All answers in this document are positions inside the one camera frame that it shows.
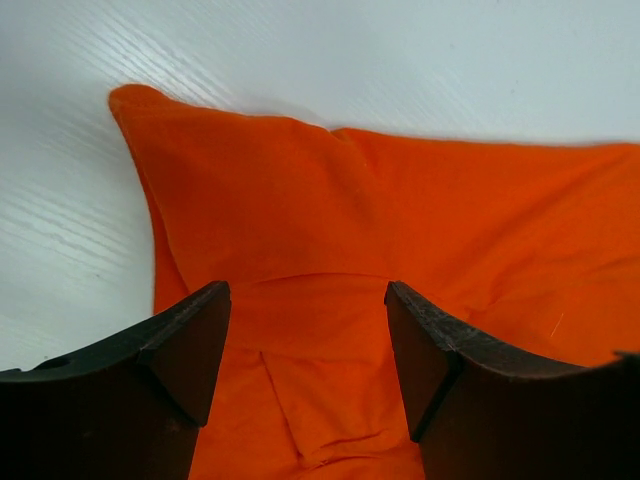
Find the white wood grain surface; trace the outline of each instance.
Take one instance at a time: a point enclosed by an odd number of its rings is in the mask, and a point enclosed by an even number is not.
[[[150,314],[111,88],[327,126],[637,141],[639,19],[634,0],[0,0],[0,370]]]

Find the white surface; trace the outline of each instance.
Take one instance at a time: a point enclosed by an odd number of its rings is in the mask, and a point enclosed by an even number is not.
[[[0,0],[0,370],[150,314],[112,87],[328,126],[638,140],[639,18],[635,0]]]

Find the white table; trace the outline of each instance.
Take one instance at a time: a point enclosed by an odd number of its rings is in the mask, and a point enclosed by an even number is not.
[[[637,141],[639,20],[634,0],[0,0],[0,370],[151,313],[111,88],[327,126]]]

